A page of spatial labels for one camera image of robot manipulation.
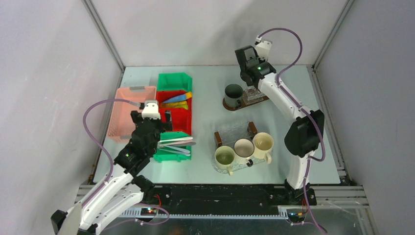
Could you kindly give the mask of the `red plastic bin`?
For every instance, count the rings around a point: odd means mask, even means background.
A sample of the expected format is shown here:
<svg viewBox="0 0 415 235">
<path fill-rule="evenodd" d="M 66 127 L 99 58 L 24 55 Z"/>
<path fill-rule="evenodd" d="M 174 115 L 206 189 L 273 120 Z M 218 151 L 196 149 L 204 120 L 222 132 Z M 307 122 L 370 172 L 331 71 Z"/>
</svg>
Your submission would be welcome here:
<svg viewBox="0 0 415 235">
<path fill-rule="evenodd" d="M 186 94 L 185 90 L 157 91 L 156 100 L 159 102 L 159 113 L 163 122 L 167 122 L 166 111 L 171 112 L 172 131 L 184 132 L 191 135 L 192 127 L 192 98 L 186 100 L 187 108 L 184 107 L 163 107 L 162 103 L 171 98 Z"/>
</svg>

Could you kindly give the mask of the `clear acrylic holder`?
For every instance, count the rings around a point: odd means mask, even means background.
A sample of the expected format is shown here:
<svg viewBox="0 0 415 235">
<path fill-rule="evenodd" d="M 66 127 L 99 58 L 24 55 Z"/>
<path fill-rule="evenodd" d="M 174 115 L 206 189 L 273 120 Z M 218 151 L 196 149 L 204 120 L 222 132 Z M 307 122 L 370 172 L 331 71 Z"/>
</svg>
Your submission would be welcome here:
<svg viewBox="0 0 415 235">
<path fill-rule="evenodd" d="M 242 99 L 246 105 L 251 105 L 264 100 L 264 94 L 261 93 L 254 86 L 248 86 L 242 95 Z"/>
</svg>

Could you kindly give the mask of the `black mug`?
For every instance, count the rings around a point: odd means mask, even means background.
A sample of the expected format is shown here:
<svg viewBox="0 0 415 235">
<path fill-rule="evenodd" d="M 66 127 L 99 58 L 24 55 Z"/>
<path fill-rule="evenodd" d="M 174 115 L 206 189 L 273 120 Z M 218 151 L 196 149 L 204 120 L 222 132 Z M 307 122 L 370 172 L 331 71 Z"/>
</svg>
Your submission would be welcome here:
<svg viewBox="0 0 415 235">
<path fill-rule="evenodd" d="M 225 88 L 225 101 L 231 107 L 236 107 L 236 102 L 242 99 L 243 89 L 240 85 L 229 84 Z"/>
</svg>

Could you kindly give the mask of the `green mug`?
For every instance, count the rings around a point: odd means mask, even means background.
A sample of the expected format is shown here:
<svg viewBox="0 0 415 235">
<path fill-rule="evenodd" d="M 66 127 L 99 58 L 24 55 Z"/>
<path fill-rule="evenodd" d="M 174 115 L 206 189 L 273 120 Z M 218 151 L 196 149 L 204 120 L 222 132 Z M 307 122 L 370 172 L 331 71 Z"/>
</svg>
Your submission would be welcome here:
<svg viewBox="0 0 415 235">
<path fill-rule="evenodd" d="M 233 175 L 232 164 L 235 160 L 235 152 L 229 146 L 220 146 L 214 153 L 216 166 L 220 170 L 226 171 L 230 176 Z"/>
</svg>

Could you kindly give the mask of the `clear holder with brown ends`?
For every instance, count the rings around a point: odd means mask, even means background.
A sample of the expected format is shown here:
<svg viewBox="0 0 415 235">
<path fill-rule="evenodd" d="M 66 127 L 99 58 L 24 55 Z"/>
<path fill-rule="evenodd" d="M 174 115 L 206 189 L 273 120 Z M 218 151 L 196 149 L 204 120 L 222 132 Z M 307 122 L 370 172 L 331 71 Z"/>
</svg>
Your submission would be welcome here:
<svg viewBox="0 0 415 235">
<path fill-rule="evenodd" d="M 258 133 L 253 121 L 246 121 L 234 124 L 224 124 L 214 132 L 215 147 L 233 147 L 238 139 L 250 139 Z"/>
</svg>

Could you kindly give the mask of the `white ribbed mug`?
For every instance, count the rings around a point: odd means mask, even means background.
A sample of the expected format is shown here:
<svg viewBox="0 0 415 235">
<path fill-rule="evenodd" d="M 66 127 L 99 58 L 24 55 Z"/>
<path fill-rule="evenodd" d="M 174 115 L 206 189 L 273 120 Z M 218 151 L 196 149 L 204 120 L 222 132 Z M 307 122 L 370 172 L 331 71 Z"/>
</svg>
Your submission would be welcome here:
<svg viewBox="0 0 415 235">
<path fill-rule="evenodd" d="M 235 152 L 235 162 L 239 165 L 251 167 L 253 165 L 252 156 L 254 144 L 249 139 L 238 139 L 233 146 Z"/>
</svg>

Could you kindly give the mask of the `clear textured oval tray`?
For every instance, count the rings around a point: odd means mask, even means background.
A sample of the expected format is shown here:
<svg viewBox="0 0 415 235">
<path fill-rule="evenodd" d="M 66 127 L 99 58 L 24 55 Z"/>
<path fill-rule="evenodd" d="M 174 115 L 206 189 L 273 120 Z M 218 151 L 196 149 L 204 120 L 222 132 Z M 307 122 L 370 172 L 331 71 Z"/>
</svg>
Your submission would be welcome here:
<svg viewBox="0 0 415 235">
<path fill-rule="evenodd" d="M 265 153 L 265 158 L 260 159 L 251 156 L 248 160 L 239 160 L 240 157 L 235 153 L 234 149 L 229 146 L 218 147 L 212 158 L 211 164 L 213 168 L 222 174 L 232 176 L 236 171 L 252 167 L 258 163 L 265 162 L 269 164 L 272 161 L 273 152 Z"/>
</svg>

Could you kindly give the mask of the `cream mug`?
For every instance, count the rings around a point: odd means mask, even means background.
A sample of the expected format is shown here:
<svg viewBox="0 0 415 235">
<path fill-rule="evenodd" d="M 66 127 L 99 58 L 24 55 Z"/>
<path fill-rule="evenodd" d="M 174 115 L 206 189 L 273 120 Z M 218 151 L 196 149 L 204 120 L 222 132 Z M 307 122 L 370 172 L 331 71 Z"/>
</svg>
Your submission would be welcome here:
<svg viewBox="0 0 415 235">
<path fill-rule="evenodd" d="M 274 139 L 268 133 L 257 133 L 253 138 L 254 153 L 257 159 L 263 159 L 267 164 L 272 162 Z"/>
</svg>

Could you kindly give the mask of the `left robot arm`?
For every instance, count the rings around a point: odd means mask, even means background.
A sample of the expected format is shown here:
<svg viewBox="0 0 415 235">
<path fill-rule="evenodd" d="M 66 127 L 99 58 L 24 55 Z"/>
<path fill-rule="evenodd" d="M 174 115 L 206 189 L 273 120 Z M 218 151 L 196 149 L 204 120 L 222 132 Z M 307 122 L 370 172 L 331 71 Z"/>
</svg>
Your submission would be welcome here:
<svg viewBox="0 0 415 235">
<path fill-rule="evenodd" d="M 57 235 L 99 235 L 131 206 L 154 200 L 154 184 L 140 172 L 157 151 L 165 131 L 158 108 L 131 112 L 136 128 L 111 164 L 110 171 L 68 211 L 51 216 Z"/>
</svg>

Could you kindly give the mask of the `white toothbrush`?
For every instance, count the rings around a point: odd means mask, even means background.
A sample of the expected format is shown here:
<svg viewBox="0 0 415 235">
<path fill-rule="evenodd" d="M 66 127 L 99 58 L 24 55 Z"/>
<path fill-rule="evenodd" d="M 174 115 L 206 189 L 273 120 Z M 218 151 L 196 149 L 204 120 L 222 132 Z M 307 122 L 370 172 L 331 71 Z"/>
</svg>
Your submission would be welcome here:
<svg viewBox="0 0 415 235">
<path fill-rule="evenodd" d="M 168 139 L 168 140 L 160 140 L 160 143 L 163 142 L 176 142 L 176 141 L 192 141 L 193 137 L 181 137 L 181 138 L 174 138 L 174 139 Z"/>
</svg>

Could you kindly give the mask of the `brown wooden oval tray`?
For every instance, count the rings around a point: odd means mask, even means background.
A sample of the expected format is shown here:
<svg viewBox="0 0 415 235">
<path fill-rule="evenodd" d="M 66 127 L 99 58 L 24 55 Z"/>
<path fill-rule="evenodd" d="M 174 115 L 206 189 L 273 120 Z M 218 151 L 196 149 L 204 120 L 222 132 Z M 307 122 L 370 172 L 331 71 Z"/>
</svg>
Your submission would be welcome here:
<svg viewBox="0 0 415 235">
<path fill-rule="evenodd" d="M 255 105 L 255 104 L 261 103 L 261 102 L 266 101 L 266 100 L 269 100 L 269 98 L 268 98 L 267 96 L 263 96 L 263 97 L 261 97 L 259 100 L 256 100 L 256 101 L 254 101 L 254 102 L 252 102 L 252 103 L 248 103 L 248 104 L 246 104 L 246 103 L 245 103 L 245 101 L 244 101 L 244 99 L 241 99 L 241 100 L 238 100 L 238 101 L 236 102 L 236 104 L 237 104 L 237 106 L 236 106 L 236 107 L 231 107 L 231 106 L 229 106 L 229 105 L 226 103 L 225 98 L 223 98 L 222 104 L 223 104 L 223 107 L 224 107 L 226 110 L 229 110 L 229 111 L 236 111 L 236 110 L 240 110 L 240 109 L 243 109 L 243 108 L 246 108 L 246 107 L 249 107 L 249 106 L 253 106 L 253 105 Z"/>
</svg>

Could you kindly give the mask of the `green bin with toothbrushes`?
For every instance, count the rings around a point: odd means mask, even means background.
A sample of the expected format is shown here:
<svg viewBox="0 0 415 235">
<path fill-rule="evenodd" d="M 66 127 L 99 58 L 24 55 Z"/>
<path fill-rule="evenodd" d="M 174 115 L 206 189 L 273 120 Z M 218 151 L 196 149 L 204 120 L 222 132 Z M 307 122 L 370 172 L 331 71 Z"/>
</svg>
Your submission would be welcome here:
<svg viewBox="0 0 415 235">
<path fill-rule="evenodd" d="M 161 133 L 161 141 L 169 140 L 169 139 L 176 139 L 176 138 L 183 138 L 183 137 L 190 137 L 189 134 L 184 132 L 164 132 Z M 154 160 L 156 162 L 165 162 L 165 161 L 186 161 L 191 160 L 191 155 L 186 156 L 183 154 L 176 154 L 171 152 L 166 152 L 162 150 L 157 150 L 156 154 L 153 156 Z"/>
</svg>

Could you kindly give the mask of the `pink perforated basket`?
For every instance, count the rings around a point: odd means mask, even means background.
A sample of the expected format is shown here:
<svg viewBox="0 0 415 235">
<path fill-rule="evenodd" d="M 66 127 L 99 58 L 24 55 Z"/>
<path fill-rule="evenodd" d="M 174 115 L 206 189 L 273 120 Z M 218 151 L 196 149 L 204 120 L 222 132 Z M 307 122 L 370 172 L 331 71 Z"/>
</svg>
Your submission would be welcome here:
<svg viewBox="0 0 415 235">
<path fill-rule="evenodd" d="M 116 91 L 116 99 L 125 99 L 135 103 L 144 103 L 156 98 L 155 86 L 123 87 Z M 131 118 L 131 112 L 141 112 L 138 106 L 126 102 L 115 102 L 107 130 L 107 137 L 114 142 L 127 142 L 135 130 L 135 124 Z"/>
</svg>

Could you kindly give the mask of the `green bin at back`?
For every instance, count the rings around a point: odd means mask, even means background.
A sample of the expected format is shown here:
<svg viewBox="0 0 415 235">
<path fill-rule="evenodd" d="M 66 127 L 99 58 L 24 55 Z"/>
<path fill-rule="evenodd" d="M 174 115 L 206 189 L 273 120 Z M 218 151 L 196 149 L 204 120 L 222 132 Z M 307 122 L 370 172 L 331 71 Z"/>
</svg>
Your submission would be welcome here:
<svg viewBox="0 0 415 235">
<path fill-rule="evenodd" d="M 192 91 L 193 79 L 184 72 L 160 73 L 158 76 L 157 91 Z"/>
</svg>

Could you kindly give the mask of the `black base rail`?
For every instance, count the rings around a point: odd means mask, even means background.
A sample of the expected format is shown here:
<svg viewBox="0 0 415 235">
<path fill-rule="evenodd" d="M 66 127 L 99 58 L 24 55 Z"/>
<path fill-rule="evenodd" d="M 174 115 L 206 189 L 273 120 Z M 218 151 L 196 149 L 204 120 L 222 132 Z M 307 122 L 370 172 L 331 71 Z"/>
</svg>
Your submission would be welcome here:
<svg viewBox="0 0 415 235">
<path fill-rule="evenodd" d="M 161 206 L 172 217 L 278 218 L 287 210 L 366 209 L 369 202 L 362 187 L 310 186 L 293 191 L 283 185 L 157 184 L 143 204 Z"/>
</svg>

